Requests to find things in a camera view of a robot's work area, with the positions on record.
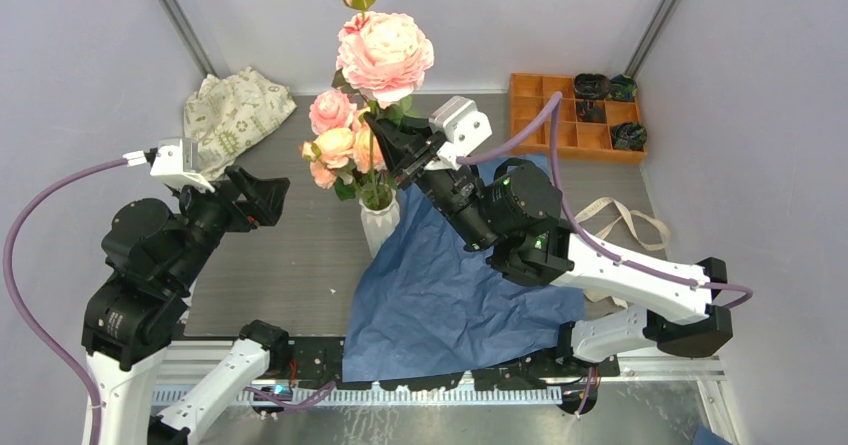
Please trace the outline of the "pink flower stem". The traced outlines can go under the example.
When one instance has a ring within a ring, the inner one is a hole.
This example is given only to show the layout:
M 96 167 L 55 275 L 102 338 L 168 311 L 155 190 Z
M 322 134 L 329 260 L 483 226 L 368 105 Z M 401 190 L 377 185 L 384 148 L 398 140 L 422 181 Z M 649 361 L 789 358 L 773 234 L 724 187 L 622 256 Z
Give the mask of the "pink flower stem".
M 352 147 L 352 159 L 356 169 L 363 174 L 372 170 L 384 171 L 386 163 L 379 144 L 365 121 L 368 109 L 362 108 L 356 112 L 352 131 L 354 132 L 354 143 Z
M 311 130 L 319 136 L 329 130 L 353 126 L 357 106 L 347 94 L 329 90 L 319 94 L 309 107 Z

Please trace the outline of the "pink flower bouquet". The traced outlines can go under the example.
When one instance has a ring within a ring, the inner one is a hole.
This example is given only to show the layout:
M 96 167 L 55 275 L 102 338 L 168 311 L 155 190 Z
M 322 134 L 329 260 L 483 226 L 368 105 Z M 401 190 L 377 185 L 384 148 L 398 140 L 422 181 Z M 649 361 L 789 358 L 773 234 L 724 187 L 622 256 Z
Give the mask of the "pink flower bouquet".
M 367 113 L 399 124 L 434 64 L 434 48 L 411 16 L 376 11 L 376 1 L 343 0 L 354 15 L 338 34 L 335 78 Z M 380 210 L 390 203 L 394 186 L 386 169 L 363 174 L 354 164 L 352 172 L 353 190 L 368 208 Z

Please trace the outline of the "blue wrapping paper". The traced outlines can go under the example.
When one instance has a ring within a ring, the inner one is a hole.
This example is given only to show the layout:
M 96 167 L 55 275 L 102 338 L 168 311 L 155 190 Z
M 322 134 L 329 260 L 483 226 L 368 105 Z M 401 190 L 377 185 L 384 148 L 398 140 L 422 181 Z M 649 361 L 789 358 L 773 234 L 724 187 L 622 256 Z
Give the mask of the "blue wrapping paper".
M 551 348 L 586 316 L 579 289 L 523 287 L 467 252 L 416 186 L 399 194 L 400 222 L 354 294 L 342 371 L 351 381 L 485 368 Z

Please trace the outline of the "beige printed ribbon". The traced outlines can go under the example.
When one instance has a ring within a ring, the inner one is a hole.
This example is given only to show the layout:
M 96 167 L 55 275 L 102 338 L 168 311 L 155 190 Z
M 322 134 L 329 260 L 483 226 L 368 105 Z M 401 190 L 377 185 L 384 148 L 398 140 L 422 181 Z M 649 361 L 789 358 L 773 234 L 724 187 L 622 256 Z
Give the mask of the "beige printed ribbon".
M 591 235 L 594 235 L 599 240 L 605 240 L 618 223 L 623 223 L 629 231 L 630 235 L 644 250 L 656 252 L 663 251 L 667 248 L 672 238 L 672 233 L 669 227 L 664 222 L 652 216 L 649 216 L 639 210 L 631 210 L 627 208 L 623 203 L 612 197 L 601 197 L 596 199 L 595 201 L 587 205 L 585 208 L 583 208 L 581 211 L 579 211 L 575 215 L 575 219 L 578 224 L 583 224 L 589 219 L 595 217 L 609 205 L 613 205 L 615 207 L 618 212 L 618 216 L 613 221 L 601 228 L 599 231 L 591 232 Z M 642 219 L 647 222 L 651 227 L 653 227 L 658 232 L 660 241 L 658 243 L 648 243 L 643 241 L 636 230 L 634 223 L 635 218 Z

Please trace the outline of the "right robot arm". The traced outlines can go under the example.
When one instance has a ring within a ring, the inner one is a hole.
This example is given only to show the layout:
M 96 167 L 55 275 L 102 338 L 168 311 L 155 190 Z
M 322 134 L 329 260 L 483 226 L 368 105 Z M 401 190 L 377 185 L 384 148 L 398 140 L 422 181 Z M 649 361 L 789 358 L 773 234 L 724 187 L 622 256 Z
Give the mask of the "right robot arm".
M 567 375 L 632 350 L 655 347 L 677 357 L 714 355 L 733 335 L 730 310 L 715 303 L 711 280 L 725 265 L 708 259 L 685 266 L 656 260 L 587 236 L 562 214 L 563 195 L 534 163 L 512 158 L 484 183 L 459 158 L 491 134 L 487 116 L 445 119 L 365 116 L 398 186 L 418 187 L 469 251 L 526 287 L 599 291 L 629 303 L 625 311 L 571 321 L 558 332 L 555 361 Z

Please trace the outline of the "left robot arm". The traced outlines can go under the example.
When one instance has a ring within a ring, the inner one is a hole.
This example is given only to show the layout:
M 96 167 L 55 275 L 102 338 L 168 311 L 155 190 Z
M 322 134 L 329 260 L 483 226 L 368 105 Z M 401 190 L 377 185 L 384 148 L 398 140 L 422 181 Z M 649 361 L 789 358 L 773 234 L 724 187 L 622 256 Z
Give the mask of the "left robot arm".
M 82 335 L 99 393 L 91 422 L 101 443 L 197 444 L 255 379 L 288 371 L 288 333 L 254 320 L 187 395 L 151 410 L 167 348 L 203 267 L 225 234 L 276 225 L 289 187 L 286 178 L 259 179 L 231 166 L 208 190 L 173 186 L 177 210 L 145 198 L 116 213 L 101 244 L 112 273 L 87 304 Z

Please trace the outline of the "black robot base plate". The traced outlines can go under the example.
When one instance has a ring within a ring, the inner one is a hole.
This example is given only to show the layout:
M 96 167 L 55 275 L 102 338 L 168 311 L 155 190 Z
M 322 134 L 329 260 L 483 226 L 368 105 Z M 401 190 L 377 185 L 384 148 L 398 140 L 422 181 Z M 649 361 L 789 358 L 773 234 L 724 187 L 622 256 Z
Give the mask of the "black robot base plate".
M 285 385 L 300 385 L 316 389 L 333 381 L 339 390 L 366 390 L 371 384 L 352 381 L 342 372 L 345 339 L 339 336 L 294 337 L 289 341 L 289 361 L 272 364 L 262 379 L 280 380 Z M 586 364 L 566 361 L 556 355 L 554 348 L 542 349 L 497 365 L 470 370 L 476 391 L 530 390 L 549 385 L 580 385 L 588 377 Z M 379 386 L 394 391 L 405 386 L 412 391 L 445 389 L 459 386 L 461 372 L 429 375 L 417 378 L 379 380 Z

